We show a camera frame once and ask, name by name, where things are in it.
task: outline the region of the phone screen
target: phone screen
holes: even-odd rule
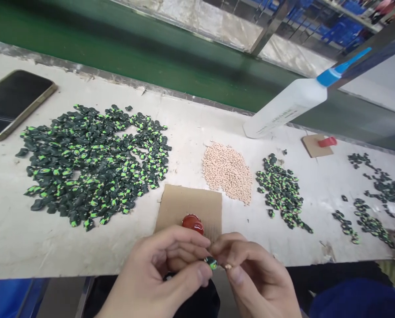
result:
[[[51,80],[22,70],[2,79],[0,133],[52,85]]]

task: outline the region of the pile of beige beads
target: pile of beige beads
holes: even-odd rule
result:
[[[252,175],[241,153],[230,146],[213,143],[206,148],[203,173],[211,190],[222,188],[231,199],[250,204]]]

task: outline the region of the bottle label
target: bottle label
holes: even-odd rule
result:
[[[292,107],[286,109],[284,112],[271,119],[269,123],[267,123],[264,127],[257,131],[257,134],[264,135],[271,129],[284,125],[289,121],[295,119],[297,116],[302,115],[307,110],[309,110],[307,107],[299,104],[294,104]]]

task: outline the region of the cardboard piece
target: cardboard piece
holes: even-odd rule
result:
[[[318,141],[324,140],[324,135],[309,135],[302,138],[302,142],[305,145],[306,150],[308,151],[311,158],[322,157],[326,155],[332,155],[333,150],[331,147],[320,147]]]
[[[187,214],[202,221],[204,236],[215,242],[222,233],[222,194],[215,191],[165,185],[154,232],[177,224]]]

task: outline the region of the white glue bottle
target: white glue bottle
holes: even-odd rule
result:
[[[249,138],[263,137],[272,129],[288,123],[297,116],[325,102],[327,100],[327,87],[337,82],[350,65],[370,50],[371,48],[366,48],[346,63],[335,68],[329,68],[317,78],[293,81],[244,123],[243,130],[246,136]]]

